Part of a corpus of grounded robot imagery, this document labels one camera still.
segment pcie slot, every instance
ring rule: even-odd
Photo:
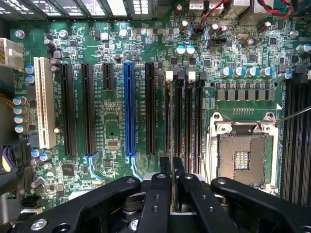
[[[96,152],[93,66],[81,64],[85,154]]]
[[[103,63],[103,89],[114,90],[115,74],[112,63]]]
[[[170,154],[170,84],[165,82],[165,156]]]
[[[67,155],[75,155],[77,153],[77,141],[72,66],[62,64],[60,75],[65,151]]]
[[[183,109],[183,82],[185,73],[177,73],[175,81],[175,157],[180,157],[182,152],[182,109]]]
[[[195,89],[195,126],[194,126],[194,155],[193,169],[194,173],[200,174],[201,154],[202,154],[202,113],[203,113],[203,87],[204,81],[197,81]]]
[[[156,152],[156,80],[155,65],[145,63],[146,82],[146,153]]]
[[[192,148],[192,83],[185,87],[185,170],[190,172],[190,155]]]
[[[49,60],[34,57],[35,94],[37,103],[38,135],[40,148],[56,146],[53,76]]]
[[[124,104],[125,104],[125,156],[135,156],[135,80],[132,62],[125,62],[124,68]]]

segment blue pcie slot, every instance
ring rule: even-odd
[[[132,62],[124,63],[125,156],[135,156],[135,80]]]

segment green circuit board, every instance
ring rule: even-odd
[[[179,32],[180,22],[187,19],[190,25],[185,33]],[[203,114],[202,114],[202,167],[208,169],[205,163],[207,154],[206,131],[210,127],[210,118],[214,112],[219,112],[227,121],[261,121],[267,112],[274,113],[276,119],[281,119],[284,114],[285,84],[278,78],[279,65],[285,65],[286,71],[291,72],[293,57],[297,62],[310,65],[310,59],[297,54],[295,48],[310,41],[310,33],[307,32],[308,22],[311,16],[304,18],[291,18],[283,20],[272,17],[269,20],[271,29],[258,34],[257,27],[239,26],[237,20],[219,20],[216,17],[208,18],[206,25],[218,23],[226,25],[228,31],[222,35],[227,39],[226,45],[220,48],[207,48],[210,36],[205,30],[204,36],[198,40],[190,39],[190,32],[194,25],[200,22],[200,17],[181,15],[168,15],[158,21],[131,21],[131,22],[12,22],[11,40],[24,45],[26,65],[34,64],[34,57],[50,57],[47,47],[43,44],[47,35],[52,35],[53,41],[59,45],[62,52],[63,63],[71,64],[74,73],[74,93],[76,107],[76,140],[77,155],[65,155],[64,139],[62,134],[57,135],[57,146],[50,149],[53,153],[49,161],[52,167],[44,169],[43,164],[34,166],[34,176],[42,176],[45,180],[44,190],[39,195],[44,200],[44,209],[49,209],[68,201],[72,192],[89,191],[100,185],[111,182],[123,176],[136,176],[140,179],[150,172],[159,172],[159,158],[168,156],[165,152],[165,72],[180,67],[186,71],[195,68],[197,76],[199,72],[207,73],[207,81],[203,88]],[[120,30],[126,29],[127,37],[120,38]],[[25,38],[19,40],[15,37],[16,30],[23,30]],[[68,38],[59,37],[59,32],[66,30]],[[290,31],[298,30],[299,37],[291,39]],[[95,31],[105,32],[109,40],[103,42],[94,38]],[[242,40],[236,35],[247,33],[256,40],[257,44],[249,48],[241,48]],[[177,56],[175,50],[178,46],[195,47],[192,56]],[[122,56],[121,62],[116,62],[115,54]],[[131,163],[125,159],[125,125],[124,125],[124,83],[123,63],[133,62],[135,68],[135,128],[136,128],[136,159]],[[109,62],[114,65],[115,87],[113,91],[103,90],[101,64]],[[145,62],[154,62],[156,92],[155,92],[155,154],[146,153],[146,96],[145,96]],[[99,157],[96,160],[95,173],[101,178],[101,182],[94,182],[90,175],[88,165],[84,163],[84,135],[83,135],[83,109],[81,91],[81,64],[93,65],[94,95],[95,95],[95,122],[96,143]],[[229,75],[222,77],[220,72],[225,67],[243,67],[248,69],[256,67],[258,70],[270,67],[273,71],[268,77],[257,74],[253,78],[244,76],[234,78]],[[15,72],[16,94],[24,95],[29,100],[29,92],[25,82],[26,74]],[[63,123],[61,115],[61,87],[60,75],[55,74],[54,108],[56,125]],[[241,89],[248,89],[249,99],[227,96],[226,91],[237,90],[237,83]],[[265,95],[257,96],[257,91]],[[192,97],[192,116],[195,116],[195,96]],[[35,107],[29,107],[28,124],[31,127],[21,137],[27,138],[37,133],[37,113]],[[185,120],[185,104],[183,103],[182,120]],[[276,188],[280,179],[280,165],[282,152],[282,125],[278,127],[277,151],[277,178]],[[114,149],[107,147],[109,140],[117,140],[118,146]],[[265,180],[270,181],[272,140],[268,138],[265,144]],[[63,185],[64,191],[57,192],[55,185]]]

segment ram slot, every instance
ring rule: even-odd
[[[115,74],[112,63],[103,63],[103,89],[114,90]]]
[[[183,110],[183,83],[184,72],[177,73],[175,81],[175,157],[180,157],[182,152],[182,110]]]
[[[124,63],[124,104],[125,104],[125,156],[136,155],[135,135],[135,80],[132,62]]]
[[[47,58],[34,57],[34,65],[39,147],[49,149],[56,146],[53,75]]]
[[[85,154],[96,152],[93,66],[81,64]]]
[[[170,155],[170,83],[165,82],[165,156]]]
[[[186,83],[185,87],[185,170],[190,172],[190,157],[192,152],[192,83]]]
[[[77,141],[72,66],[62,64],[60,75],[65,151],[67,155],[75,155],[77,153]]]
[[[195,126],[194,126],[194,155],[193,169],[194,173],[200,174],[201,154],[202,154],[202,113],[203,113],[203,87],[204,81],[197,81],[195,89]]]
[[[156,80],[155,65],[145,63],[146,82],[146,153],[156,152]]]

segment white pci slot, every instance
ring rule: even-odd
[[[53,75],[47,58],[34,57],[34,64],[39,145],[49,149],[56,146]]]

